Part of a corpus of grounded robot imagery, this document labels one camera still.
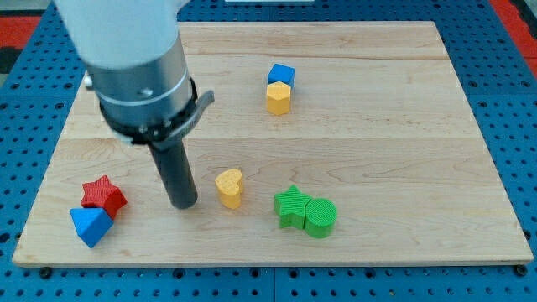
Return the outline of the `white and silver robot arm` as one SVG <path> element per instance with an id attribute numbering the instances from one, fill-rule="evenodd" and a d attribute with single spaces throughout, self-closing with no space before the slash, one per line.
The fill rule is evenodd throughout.
<path id="1" fill-rule="evenodd" d="M 189 0 L 55 0 L 102 115 L 128 141 L 179 142 L 214 101 L 196 93 L 177 13 Z"/>

